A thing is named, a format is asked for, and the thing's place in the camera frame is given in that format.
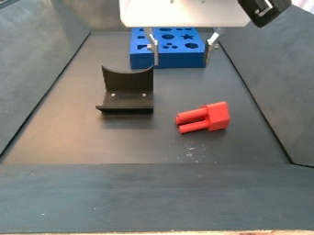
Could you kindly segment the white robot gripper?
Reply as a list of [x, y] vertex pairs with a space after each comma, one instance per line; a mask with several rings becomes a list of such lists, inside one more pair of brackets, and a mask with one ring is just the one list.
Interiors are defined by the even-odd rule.
[[128, 28], [145, 27], [154, 52], [154, 65], [158, 60], [158, 39], [154, 29], [161, 27], [214, 28], [206, 40], [205, 62], [209, 64], [221, 28], [243, 27], [250, 19], [237, 0], [119, 0], [120, 20]]

